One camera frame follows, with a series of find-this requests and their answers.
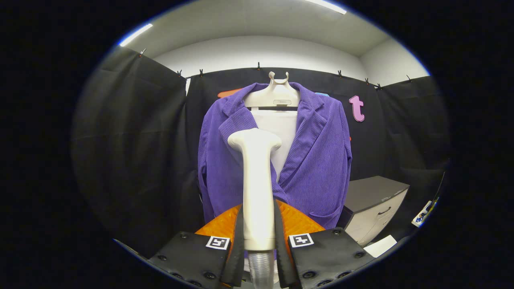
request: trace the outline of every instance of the jacket lapel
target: jacket lapel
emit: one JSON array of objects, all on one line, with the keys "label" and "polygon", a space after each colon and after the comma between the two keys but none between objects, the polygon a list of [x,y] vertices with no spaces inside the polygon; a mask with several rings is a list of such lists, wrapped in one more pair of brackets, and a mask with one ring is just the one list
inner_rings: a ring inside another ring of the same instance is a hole
[{"label": "jacket lapel", "polygon": [[279,185],[282,188],[287,186],[327,123],[327,120],[316,112],[324,104],[321,98],[299,84],[294,87],[300,89],[302,100],[298,105],[296,135],[280,173]]},{"label": "jacket lapel", "polygon": [[225,143],[225,146],[235,161],[239,164],[241,170],[243,169],[243,156],[240,152],[230,147],[228,144],[228,137],[238,131],[258,128],[252,113],[245,107],[243,97],[245,97],[250,92],[258,91],[265,87],[266,85],[258,83],[249,85],[236,92],[232,96],[227,97],[227,102],[222,107],[223,113],[228,118],[219,126],[218,130],[221,138],[223,139],[223,142]]}]

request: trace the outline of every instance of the black curtain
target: black curtain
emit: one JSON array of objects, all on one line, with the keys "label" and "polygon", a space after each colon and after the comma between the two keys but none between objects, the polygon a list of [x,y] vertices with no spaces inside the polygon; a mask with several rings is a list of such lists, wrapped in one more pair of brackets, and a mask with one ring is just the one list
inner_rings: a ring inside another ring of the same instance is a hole
[{"label": "black curtain", "polygon": [[97,67],[78,103],[71,156],[81,193],[113,238],[150,258],[203,224],[188,171],[186,79],[128,48]]},{"label": "black curtain", "polygon": [[375,240],[409,235],[408,225],[433,200],[450,161],[450,124],[443,94],[431,76],[377,90],[388,137],[398,156],[393,179],[411,185],[401,208]]},{"label": "black curtain", "polygon": [[[352,170],[350,180],[381,175],[393,177],[392,146],[387,142],[381,104],[374,87],[364,81],[342,77],[320,71],[265,67],[241,68],[215,71],[191,78],[186,100],[186,125],[188,147],[190,149],[192,170],[196,170],[198,140],[204,115],[218,99],[218,93],[243,88],[252,83],[269,83],[269,72],[273,71],[277,79],[285,78],[289,72],[289,82],[298,82],[305,88],[325,93],[342,102],[348,119],[352,138]],[[352,104],[349,99],[355,95],[364,103],[361,112],[365,115],[363,122],[354,119]]]}]

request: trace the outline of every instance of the black fabric panel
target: black fabric panel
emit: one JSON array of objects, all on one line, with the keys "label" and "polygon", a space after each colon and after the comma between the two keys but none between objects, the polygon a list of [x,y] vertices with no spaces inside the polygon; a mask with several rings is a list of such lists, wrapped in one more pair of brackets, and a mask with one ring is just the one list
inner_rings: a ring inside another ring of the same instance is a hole
[{"label": "black fabric panel", "polygon": [[[325,93],[342,102],[352,137],[352,170],[350,180],[381,175],[391,178],[391,172],[397,170],[394,164],[394,151],[391,139],[386,133],[381,103],[372,85],[353,78],[340,78],[336,74],[320,71],[266,67],[241,68],[206,73],[193,76],[186,100],[186,126],[191,163],[198,160],[198,142],[204,115],[218,99],[220,92],[243,88],[252,83],[269,83],[269,72],[273,71],[277,79],[285,78],[289,72],[289,81],[298,82],[305,88],[318,93]],[[353,117],[352,104],[349,99],[355,95],[364,103],[361,112],[365,115],[363,122]]]},{"label": "black fabric panel", "polygon": [[396,240],[416,229],[412,219],[433,200],[450,161],[450,123],[445,100],[432,77],[384,86],[377,91],[388,138],[397,156],[389,178],[411,185],[399,210],[373,240]]},{"label": "black fabric panel", "polygon": [[186,80],[128,48],[94,71],[72,132],[82,194],[112,236],[150,258],[203,225],[185,140]]},{"label": "black fabric panel", "polygon": [[301,247],[292,247],[288,240],[302,289],[331,282],[337,286],[374,260],[340,227],[310,233],[310,237],[313,243]]},{"label": "black fabric panel", "polygon": [[377,92],[388,131],[402,142],[396,143],[399,155],[403,156],[400,166],[442,168],[451,151],[450,124],[444,97],[433,78],[395,83]]},{"label": "black fabric panel", "polygon": [[300,280],[298,280],[298,272],[296,272],[296,268],[291,263],[289,253],[287,252],[282,213],[277,200],[273,203],[275,216],[275,246],[277,248],[277,272],[279,273],[280,288],[298,287]]},{"label": "black fabric panel", "polygon": [[243,235],[243,206],[237,212],[234,228],[234,242],[223,269],[221,282],[231,286],[241,287],[245,268],[245,239]]},{"label": "black fabric panel", "polygon": [[195,284],[205,289],[223,289],[220,283],[228,250],[207,247],[210,236],[189,232],[177,233],[155,256],[150,266],[161,273],[187,285]]}]

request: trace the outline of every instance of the black backdrop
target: black backdrop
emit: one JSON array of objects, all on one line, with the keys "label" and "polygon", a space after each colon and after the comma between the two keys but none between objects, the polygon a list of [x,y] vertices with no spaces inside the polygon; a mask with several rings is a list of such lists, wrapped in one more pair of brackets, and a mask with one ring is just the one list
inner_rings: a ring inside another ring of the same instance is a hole
[{"label": "black backdrop", "polygon": [[448,168],[452,147],[444,96],[430,76],[377,90],[388,139],[397,156],[394,179],[411,185],[400,209],[375,238],[395,239],[413,232],[410,222],[433,200]]},{"label": "black backdrop", "polygon": [[204,219],[198,195],[183,186],[191,178],[185,88],[184,77],[117,47],[93,72],[75,114],[80,191],[112,236],[146,258]]}]

